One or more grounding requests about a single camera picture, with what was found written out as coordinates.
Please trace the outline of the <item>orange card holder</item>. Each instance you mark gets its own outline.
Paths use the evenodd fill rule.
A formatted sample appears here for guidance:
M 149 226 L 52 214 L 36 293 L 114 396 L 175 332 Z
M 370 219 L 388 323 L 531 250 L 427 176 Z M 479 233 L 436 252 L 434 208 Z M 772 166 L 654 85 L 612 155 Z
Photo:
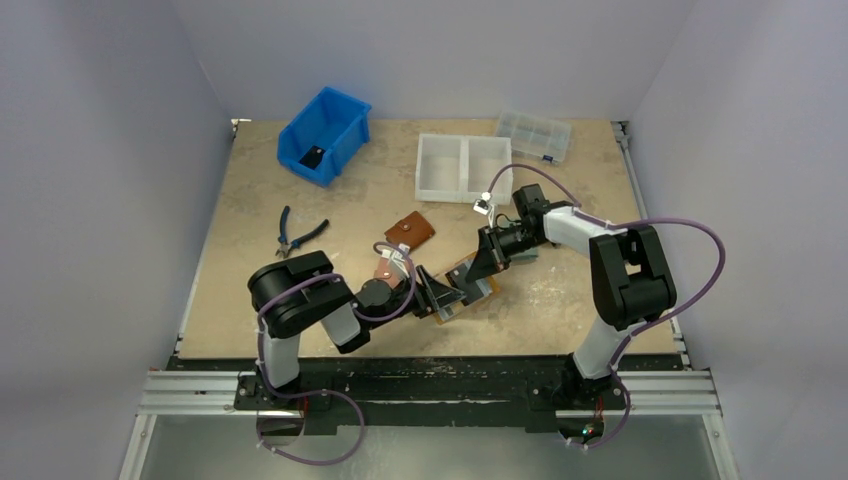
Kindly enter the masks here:
M 455 265 L 444 270 L 443 272 L 440 272 L 436 276 L 436 279 L 439 282 L 450 285 L 465 292 L 465 299 L 461 301 L 464 305 L 464 309 L 453 319 L 458 318 L 466 310 L 471 311 L 474 307 L 485 304 L 489 298 L 498 294 L 501 291 L 499 284 L 496 282 L 493 276 L 474 281 L 473 283 L 467 283 L 465 281 L 465 274 L 468 270 L 468 267 L 471 265 L 474 255 L 475 253 L 466 255 L 465 257 L 461 258 Z M 447 323 L 440 323 L 436 319 L 435 321 L 440 325 Z

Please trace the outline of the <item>black card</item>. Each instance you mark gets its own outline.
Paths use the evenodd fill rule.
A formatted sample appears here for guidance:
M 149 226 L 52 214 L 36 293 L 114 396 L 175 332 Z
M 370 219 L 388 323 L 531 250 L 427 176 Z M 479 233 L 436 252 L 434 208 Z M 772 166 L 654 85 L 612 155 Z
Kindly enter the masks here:
M 299 160 L 299 163 L 311 170 L 317 170 L 323 161 L 325 150 L 313 145 Z

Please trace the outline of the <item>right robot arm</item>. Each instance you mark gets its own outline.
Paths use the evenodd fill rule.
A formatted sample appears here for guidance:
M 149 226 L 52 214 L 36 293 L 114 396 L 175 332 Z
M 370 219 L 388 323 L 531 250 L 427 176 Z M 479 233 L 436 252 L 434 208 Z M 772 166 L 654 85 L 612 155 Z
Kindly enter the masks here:
M 549 201 L 537 184 L 518 189 L 513 201 L 518 221 L 478 230 L 479 247 L 464 279 L 500 273 L 519 254 L 545 243 L 587 256 L 597 318 L 561 381 L 564 399 L 584 407 L 599 396 L 599 379 L 611 374 L 621 342 L 677 301 L 659 235 L 651 226 L 623 228 L 592 221 L 568 201 Z

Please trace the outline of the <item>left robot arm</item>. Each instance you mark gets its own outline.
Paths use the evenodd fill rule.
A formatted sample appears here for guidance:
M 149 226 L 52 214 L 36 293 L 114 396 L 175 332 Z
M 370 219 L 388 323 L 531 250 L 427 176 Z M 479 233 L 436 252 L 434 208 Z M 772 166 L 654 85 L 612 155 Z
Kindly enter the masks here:
M 315 324 L 342 353 L 366 345 L 371 331 L 405 315 L 423 318 L 464 300 L 466 293 L 411 261 L 408 248 L 379 242 L 374 276 L 355 293 L 316 251 L 263 267 L 248 280 L 258 318 L 259 395 L 272 408 L 297 399 L 301 334 Z

